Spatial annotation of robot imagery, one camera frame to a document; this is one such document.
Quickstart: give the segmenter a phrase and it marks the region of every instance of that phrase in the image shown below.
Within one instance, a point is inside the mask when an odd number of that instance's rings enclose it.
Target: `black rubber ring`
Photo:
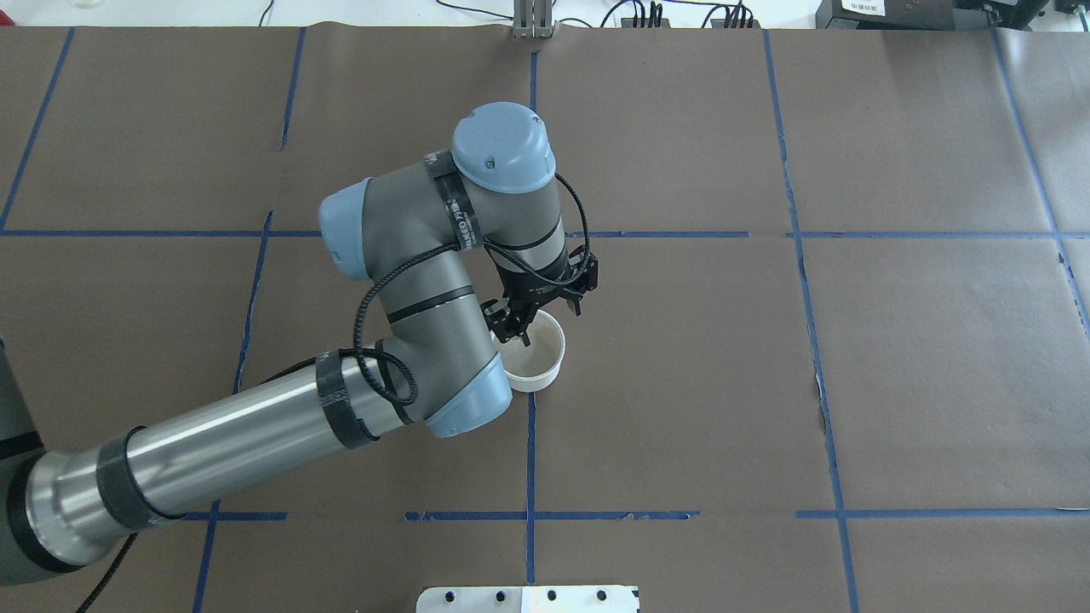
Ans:
[[[177,521],[183,516],[167,515],[147,502],[129,466],[129,440],[144,430],[138,425],[107,441],[98,449],[95,481],[102,505],[113,519],[133,532]]]
[[[439,192],[439,200],[443,201],[444,209],[450,219],[450,228],[458,239],[459,250],[469,251],[484,244],[484,236],[481,233],[481,223],[473,211],[473,203],[470,194],[465,191],[465,183],[462,182],[462,175],[455,164],[455,156],[450,152],[435,152],[424,158],[424,166],[427,168],[436,191]]]
[[[318,401],[326,414],[326,422],[334,431],[334,436],[346,449],[360,447],[378,441],[371,434],[367,426],[356,419],[349,400],[348,388],[344,386],[344,375],[341,373],[339,351],[326,351],[314,361],[314,378],[318,387]]]
[[[26,486],[31,480],[31,470],[44,455],[35,456],[15,469],[11,484],[8,486],[8,526],[11,527],[11,534],[15,538],[15,543],[19,544],[19,549],[23,550],[27,560],[50,573],[72,573],[83,568],[83,566],[69,564],[49,553],[49,550],[35,536],[31,518],[26,513]]]
[[[560,218],[557,217],[556,218],[556,224],[553,224],[553,229],[552,230],[549,230],[548,232],[546,232],[544,237],[535,240],[534,242],[528,242],[526,244],[505,244],[505,243],[501,243],[501,242],[499,242],[497,240],[494,240],[492,242],[496,247],[501,247],[501,248],[506,249],[507,251],[525,251],[528,249],[533,249],[533,248],[537,247],[538,244],[541,244],[541,243],[547,241],[548,239],[553,238],[553,232],[555,232],[556,229],[559,226],[560,226]]]
[[[383,350],[382,339],[378,339],[378,342],[375,344],[375,349],[378,349],[379,351]],[[377,362],[378,362],[378,376],[383,378],[383,385],[393,394],[397,394],[398,390],[396,387],[393,387],[393,380],[390,378],[389,364],[387,363],[386,360],[377,360]],[[409,417],[409,413],[405,411],[404,405],[402,405],[401,402],[390,401],[390,406],[393,407],[393,412],[398,413],[398,419],[401,420],[401,423],[405,425],[413,423],[412,418]]]
[[[405,317],[411,317],[419,313],[423,313],[428,309],[434,309],[439,304],[446,304],[451,300],[457,300],[463,296],[469,296],[473,293],[473,286],[467,285],[450,291],[445,291],[438,296],[433,296],[427,300],[421,300],[420,302],[414,302],[403,309],[398,309],[397,311],[386,315],[386,321],[390,324],[396,324]]]
[[[25,454],[26,452],[33,452],[41,446],[41,436],[38,436],[36,430],[20,434],[19,436],[12,436],[11,438],[4,438],[0,441],[0,461]]]

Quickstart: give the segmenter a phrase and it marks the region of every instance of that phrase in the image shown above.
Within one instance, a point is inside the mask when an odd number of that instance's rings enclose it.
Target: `light blue joint cap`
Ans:
[[[504,414],[511,406],[511,385],[504,372],[499,353],[481,369],[461,392],[455,394],[441,409],[424,420],[432,434],[439,438],[450,438],[463,432],[475,430]]]
[[[545,122],[514,103],[489,103],[459,121],[451,153],[462,175],[494,192],[529,193],[556,175]]]
[[[326,249],[334,264],[353,281],[371,278],[363,263],[363,197],[370,182],[368,177],[326,196],[318,207],[318,226]]]

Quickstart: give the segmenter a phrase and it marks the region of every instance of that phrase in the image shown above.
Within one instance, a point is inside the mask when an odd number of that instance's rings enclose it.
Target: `gray robot arm segment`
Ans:
[[[323,237],[346,275],[379,279],[424,252],[456,242],[480,247],[485,237],[538,276],[570,273],[555,161],[536,113],[511,103],[486,105],[459,124],[447,155],[457,163],[447,175],[436,172],[429,156],[323,203]],[[461,191],[450,195],[451,185]],[[536,306],[559,295],[494,260],[506,298],[522,304],[505,321],[524,330]],[[499,320],[486,324],[455,251],[389,280],[383,306],[392,336],[367,354],[393,354],[423,382],[409,405],[380,394],[408,389],[389,361],[334,351],[82,453],[45,452],[0,342],[0,585],[76,570],[125,534],[169,525],[203,503],[402,425],[424,421],[448,437],[507,409],[511,390],[488,335]]]

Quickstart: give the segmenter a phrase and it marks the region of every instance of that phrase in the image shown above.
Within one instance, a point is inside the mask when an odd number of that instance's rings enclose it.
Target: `white cup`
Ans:
[[[516,337],[500,342],[492,335],[492,344],[499,351],[504,362],[507,382],[516,392],[541,392],[556,380],[564,361],[566,341],[560,322],[545,311],[537,311],[534,321],[526,327],[530,347]]]

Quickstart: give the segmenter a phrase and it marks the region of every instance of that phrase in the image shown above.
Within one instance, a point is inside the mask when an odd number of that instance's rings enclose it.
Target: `blue tape line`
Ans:
[[[795,232],[785,235],[795,238]],[[803,239],[1052,239],[1049,232],[799,232]]]
[[[205,546],[201,554],[201,570],[197,573],[197,587],[193,593],[193,613],[201,613],[204,606],[204,589],[208,584],[208,567],[211,564],[211,548],[216,542],[216,520],[219,515],[219,501],[211,503],[208,512],[208,526],[205,529]]]
[[[1021,112],[1018,110],[1018,103],[1015,100],[1014,89],[1010,87],[1010,79],[1007,76],[1007,63],[1003,59],[1003,48],[1000,45],[1000,35],[996,28],[992,28],[992,43],[995,46],[995,59],[1000,63],[1000,80],[1003,82],[1003,89],[1007,95],[1007,103],[1010,105],[1010,111],[1015,117],[1015,128],[1018,129],[1018,139],[1022,143],[1022,149],[1026,152],[1026,158],[1029,160],[1030,173],[1033,177],[1033,183],[1037,185],[1037,191],[1041,194],[1041,203],[1044,205],[1044,215],[1049,219],[1049,229],[1052,230],[1053,238],[1056,241],[1056,250],[1059,252],[1059,257],[1063,259],[1064,274],[1067,275],[1067,286],[1071,290],[1071,298],[1075,299],[1075,309],[1079,313],[1079,318],[1082,321],[1082,334],[1090,340],[1090,317],[1087,316],[1086,302],[1082,300],[1082,292],[1079,291],[1079,284],[1075,280],[1075,273],[1071,271],[1071,261],[1067,256],[1067,249],[1064,247],[1064,240],[1059,236],[1059,226],[1056,224],[1056,216],[1052,211],[1052,201],[1049,200],[1049,193],[1044,190],[1044,181],[1041,179],[1041,171],[1037,165],[1037,157],[1033,155],[1033,149],[1029,145],[1029,136],[1026,135],[1026,125],[1022,123]]]
[[[964,519],[986,517],[1064,517],[1090,519],[1088,509],[1064,508],[868,508],[845,510],[848,519]],[[798,510],[796,519],[836,519],[835,510]]]
[[[250,351],[250,332],[253,328],[254,304],[257,302],[257,288],[262,283],[262,269],[265,267],[265,252],[269,245],[269,226],[272,225],[272,212],[265,216],[265,227],[262,228],[262,244],[257,248],[257,265],[254,266],[254,281],[250,286],[250,302],[246,305],[246,323],[242,328],[242,347],[239,349],[239,364],[234,370],[234,394],[242,390],[242,371],[246,368],[246,353]]]
[[[405,521],[525,521],[524,510],[427,510],[407,513]]]
[[[280,151],[288,144],[288,128],[291,125],[291,107],[295,103],[295,84],[299,82],[299,64],[303,59],[303,41],[306,40],[306,26],[299,28],[299,41],[295,43],[295,62],[291,67],[291,85],[288,86],[288,104],[283,107],[283,130],[280,132]]]
[[[182,521],[208,521],[210,513],[194,510],[186,513]],[[225,510],[216,515],[216,521],[287,521],[287,513],[261,510]]]
[[[567,232],[569,239],[583,238],[582,231]],[[748,239],[744,231],[715,230],[591,230],[592,239]]]
[[[802,285],[802,304],[807,314],[807,333],[810,336],[810,353],[814,364],[814,376],[818,380],[818,398],[821,404],[822,417],[825,419],[825,450],[828,456],[828,473],[833,481],[833,501],[836,505],[836,524],[840,534],[840,556],[844,560],[844,576],[848,587],[848,604],[851,613],[859,613],[859,594],[856,590],[856,570],[851,561],[851,543],[848,540],[848,521],[844,516],[844,493],[840,490],[840,469],[836,461],[836,443],[833,440],[833,420],[828,412],[828,397],[825,392],[825,373],[822,369],[821,348],[818,345],[818,327],[814,323],[813,302],[810,298],[810,280],[807,278],[806,254],[802,251],[799,212],[795,202],[795,187],[787,166],[787,136],[784,133],[784,118],[779,106],[779,91],[776,86],[776,69],[772,58],[772,39],[767,29],[762,29],[764,37],[765,63],[768,65],[768,87],[772,91],[773,115],[776,118],[776,135],[779,141],[779,158],[784,166],[784,189],[791,215],[791,231],[794,233],[795,257],[799,266],[799,281]]]
[[[534,570],[534,506],[536,483],[534,471],[537,465],[537,394],[530,393],[530,410],[526,416],[526,585],[536,579]]]
[[[262,269],[265,266],[265,252],[269,243],[269,228],[272,225],[272,212],[265,215],[265,226],[262,228],[262,244],[257,250],[257,264],[254,266],[254,280],[250,286],[250,300],[246,304],[246,321],[242,328],[242,344],[239,349],[239,363],[234,370],[234,386],[232,393],[242,388],[242,372],[246,365],[246,353],[250,350],[250,333],[253,328],[254,303],[257,302],[257,288],[262,283]],[[197,587],[193,594],[193,613],[201,613],[204,606],[204,589],[208,581],[208,565],[211,563],[211,548],[216,541],[216,524],[219,520],[219,501],[211,503],[208,510],[208,527],[205,531],[204,553],[201,556],[201,572],[197,575]]]
[[[688,521],[700,517],[699,510],[538,510],[542,521]]]
[[[262,230],[0,230],[3,237],[257,239]],[[269,230],[270,238],[322,238],[318,230]]]
[[[49,86],[46,87],[46,95],[41,98],[41,106],[38,107],[38,116],[34,118],[34,127],[31,128],[31,136],[26,140],[26,147],[23,148],[23,157],[19,160],[15,169],[15,177],[11,180],[11,189],[8,190],[8,200],[3,205],[3,213],[0,213],[0,230],[8,224],[8,216],[11,215],[11,207],[15,204],[15,193],[19,192],[19,184],[23,181],[23,172],[26,170],[26,163],[31,160],[31,152],[34,149],[34,142],[38,140],[38,130],[46,118],[46,109],[49,108],[49,100],[53,97],[53,89],[57,88],[57,81],[61,76],[61,68],[64,59],[68,58],[68,50],[72,46],[72,37],[75,28],[70,27],[64,37],[64,45],[61,47],[61,55],[57,58],[57,65],[53,67],[53,75],[49,79]]]
[[[530,110],[537,112],[537,53],[530,53]]]
[[[700,517],[699,510],[535,510],[534,521],[686,521]],[[522,510],[428,510],[407,513],[405,521],[525,521]]]

